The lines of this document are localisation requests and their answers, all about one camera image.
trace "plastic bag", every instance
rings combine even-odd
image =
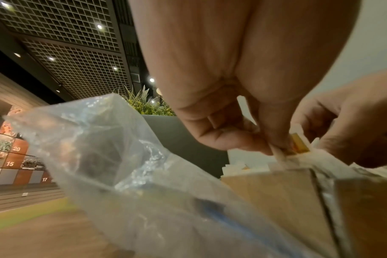
[[[8,116],[118,247],[162,258],[320,257],[170,153],[116,94]]]

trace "green strip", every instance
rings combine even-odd
[[[72,204],[67,197],[14,210],[7,210],[0,212],[0,229],[19,224],[42,215],[74,210],[77,210],[76,206]]]

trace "ceiling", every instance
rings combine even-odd
[[[124,0],[0,0],[0,25],[74,99],[141,88]]]

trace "gray planter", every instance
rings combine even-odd
[[[222,167],[229,164],[227,151],[215,150],[198,143],[176,116],[143,117],[165,148],[220,178]]]

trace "beige wall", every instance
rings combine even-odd
[[[387,68],[387,0],[364,0],[350,40],[323,81],[310,93],[339,87],[365,74]],[[243,99],[243,114],[250,113]],[[243,161],[250,167],[265,166],[271,157],[241,150],[228,151],[231,164]]]
[[[23,110],[48,105],[14,81],[0,73],[0,99]]]

